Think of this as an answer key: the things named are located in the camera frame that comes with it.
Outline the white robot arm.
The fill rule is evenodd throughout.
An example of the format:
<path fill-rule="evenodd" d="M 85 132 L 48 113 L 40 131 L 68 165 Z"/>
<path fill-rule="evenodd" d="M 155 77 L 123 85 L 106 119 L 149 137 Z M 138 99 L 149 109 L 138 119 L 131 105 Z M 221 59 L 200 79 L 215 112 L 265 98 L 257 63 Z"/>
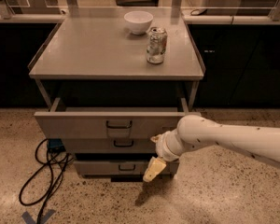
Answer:
<path fill-rule="evenodd" d="M 174 130 L 151 140 L 156 144 L 157 157 L 148 164 L 145 182 L 152 181 L 184 153 L 209 146 L 221 146 L 280 169 L 280 128 L 226 125 L 189 113 Z"/>

